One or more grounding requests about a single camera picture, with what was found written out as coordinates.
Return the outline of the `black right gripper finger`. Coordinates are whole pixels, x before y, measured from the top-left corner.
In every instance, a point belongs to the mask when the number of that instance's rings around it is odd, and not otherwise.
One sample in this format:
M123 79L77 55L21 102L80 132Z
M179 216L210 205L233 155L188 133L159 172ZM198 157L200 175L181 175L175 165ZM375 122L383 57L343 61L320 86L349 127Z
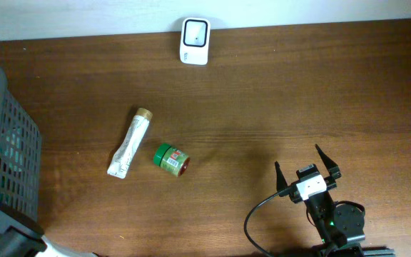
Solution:
M338 165L324 153L318 144L315 144L315 148L327 170L332 170L338 167Z
M275 172L276 172L276 189L277 191L283 191L288 187L287 181L281 171L280 164L275 162Z

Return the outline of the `green lidded jar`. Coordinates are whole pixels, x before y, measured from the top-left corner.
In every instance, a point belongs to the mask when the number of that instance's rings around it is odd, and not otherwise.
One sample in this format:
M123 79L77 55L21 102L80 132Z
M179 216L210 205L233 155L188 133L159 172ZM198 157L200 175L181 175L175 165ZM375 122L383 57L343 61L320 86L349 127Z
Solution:
M182 176L188 168L190 159L190 156L182 150L170 144L163 143L156 150L153 162L164 171L179 177Z

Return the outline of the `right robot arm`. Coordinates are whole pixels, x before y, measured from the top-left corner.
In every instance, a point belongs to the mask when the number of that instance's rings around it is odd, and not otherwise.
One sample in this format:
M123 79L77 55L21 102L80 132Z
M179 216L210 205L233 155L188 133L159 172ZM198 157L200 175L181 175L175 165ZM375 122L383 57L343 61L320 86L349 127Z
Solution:
M315 164L296 171L298 180L288 184L275 163L276 188L279 196L288 196L293 203L303 202L306 214L322 239L322 244L310 249L293 251L288 256L394 256L390 248L363 248L365 240L365 207L352 201L334 201L330 190L341 177L339 166L319 146L315 147L329 176L323 177Z

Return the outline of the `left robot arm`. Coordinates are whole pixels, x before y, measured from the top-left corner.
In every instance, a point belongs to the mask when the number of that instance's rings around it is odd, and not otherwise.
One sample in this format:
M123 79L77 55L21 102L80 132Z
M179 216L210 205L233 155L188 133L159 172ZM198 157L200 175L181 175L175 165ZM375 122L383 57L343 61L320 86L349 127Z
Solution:
M0 256L6 257L97 257L75 251L47 239L37 222L0 202Z

